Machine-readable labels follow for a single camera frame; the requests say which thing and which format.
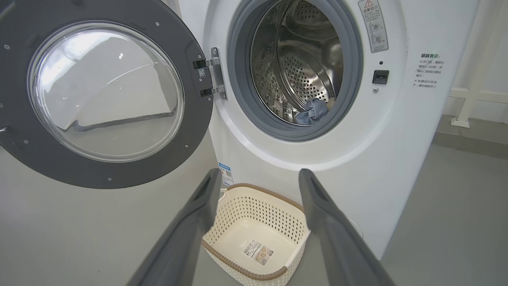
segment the front-loading washing machine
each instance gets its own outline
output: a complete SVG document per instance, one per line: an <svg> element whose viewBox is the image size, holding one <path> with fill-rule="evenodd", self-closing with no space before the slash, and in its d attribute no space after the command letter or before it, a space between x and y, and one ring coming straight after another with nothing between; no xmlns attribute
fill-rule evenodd
<svg viewBox="0 0 508 286"><path fill-rule="evenodd" d="M378 259L478 7L185 0L182 21L159 0L3 3L0 144L19 161L125 188L173 171L209 129L225 184L301 201L310 169Z"/></svg>

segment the open round door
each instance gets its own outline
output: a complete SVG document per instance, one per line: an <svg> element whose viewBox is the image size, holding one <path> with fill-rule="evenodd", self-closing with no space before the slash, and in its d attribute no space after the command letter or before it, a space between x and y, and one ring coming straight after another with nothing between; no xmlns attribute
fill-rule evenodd
<svg viewBox="0 0 508 286"><path fill-rule="evenodd" d="M150 182L206 133L212 81L195 68L204 54L159 0L8 2L0 44L0 145L52 179Z"/></svg>

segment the blue cloth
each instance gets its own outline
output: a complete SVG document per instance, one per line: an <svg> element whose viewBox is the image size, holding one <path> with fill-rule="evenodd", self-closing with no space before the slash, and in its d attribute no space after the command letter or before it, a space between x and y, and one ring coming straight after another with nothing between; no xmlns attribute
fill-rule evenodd
<svg viewBox="0 0 508 286"><path fill-rule="evenodd" d="M328 113L326 102L313 98L312 100L307 100L305 111L298 113L295 120L298 124L313 125L323 118L326 113Z"/></svg>

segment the plastic basket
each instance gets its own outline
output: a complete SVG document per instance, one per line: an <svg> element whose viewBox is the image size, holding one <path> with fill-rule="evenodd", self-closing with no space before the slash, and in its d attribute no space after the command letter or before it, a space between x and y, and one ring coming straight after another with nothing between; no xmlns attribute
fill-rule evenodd
<svg viewBox="0 0 508 286"><path fill-rule="evenodd" d="M223 191L202 241L208 254L245 286L286 285L310 234L303 207L254 185Z"/></svg>

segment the stainless steel drum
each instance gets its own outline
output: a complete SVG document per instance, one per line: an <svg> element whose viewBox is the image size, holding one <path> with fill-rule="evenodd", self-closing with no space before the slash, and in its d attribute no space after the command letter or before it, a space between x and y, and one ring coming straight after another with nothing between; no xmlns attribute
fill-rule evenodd
<svg viewBox="0 0 508 286"><path fill-rule="evenodd" d="M295 124L307 100L330 110L339 92L343 60L328 18L303 0L283 0L262 18L252 41L251 73L260 100L282 120Z"/></svg>

